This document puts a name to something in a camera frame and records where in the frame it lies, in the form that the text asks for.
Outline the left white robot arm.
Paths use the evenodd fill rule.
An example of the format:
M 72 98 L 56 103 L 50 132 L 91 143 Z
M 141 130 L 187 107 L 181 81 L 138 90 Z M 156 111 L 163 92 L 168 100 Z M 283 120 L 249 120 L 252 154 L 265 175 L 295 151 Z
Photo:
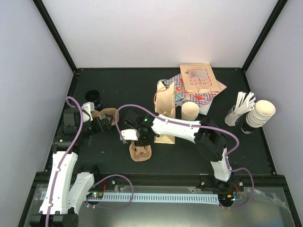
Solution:
M 53 163 L 47 192 L 38 214 L 31 216 L 30 226 L 78 226 L 86 194 L 90 188 L 98 188 L 102 178 L 96 165 L 82 166 L 75 183 L 71 183 L 74 166 L 79 153 L 89 146 L 91 136 L 110 129 L 113 119 L 113 114 L 96 111 L 92 103 L 64 111 L 63 124 L 52 144 Z

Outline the kraft paper bag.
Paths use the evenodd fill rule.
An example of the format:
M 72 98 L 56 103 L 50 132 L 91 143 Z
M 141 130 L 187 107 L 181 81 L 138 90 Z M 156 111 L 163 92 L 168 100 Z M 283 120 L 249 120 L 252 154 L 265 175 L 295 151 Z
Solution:
M 163 81 L 157 84 L 157 92 L 154 96 L 155 112 L 166 117 L 176 118 L 175 109 L 175 88 L 174 82 L 167 86 Z M 175 144 L 175 137 L 170 135 L 160 135 L 154 138 L 155 143 Z

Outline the brown pulp cup carrier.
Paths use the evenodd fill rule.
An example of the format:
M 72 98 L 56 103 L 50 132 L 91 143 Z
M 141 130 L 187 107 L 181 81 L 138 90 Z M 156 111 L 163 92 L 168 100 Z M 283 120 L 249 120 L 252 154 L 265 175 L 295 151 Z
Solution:
M 135 162 L 143 162 L 151 158 L 152 148 L 151 145 L 148 146 L 135 146 L 134 141 L 131 142 L 129 146 L 129 152 L 131 159 Z

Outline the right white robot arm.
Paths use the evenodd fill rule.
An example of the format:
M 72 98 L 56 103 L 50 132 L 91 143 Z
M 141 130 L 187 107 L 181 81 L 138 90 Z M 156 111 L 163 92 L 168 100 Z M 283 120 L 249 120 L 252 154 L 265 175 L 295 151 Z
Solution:
M 194 143 L 198 153 L 211 163 L 215 185 L 225 191 L 232 186 L 232 168 L 227 158 L 226 137 L 210 120 L 184 121 L 162 114 L 140 115 L 130 110 L 125 117 L 130 129 L 121 131 L 121 139 L 134 142 L 137 147 L 151 145 L 156 137 L 169 135 Z

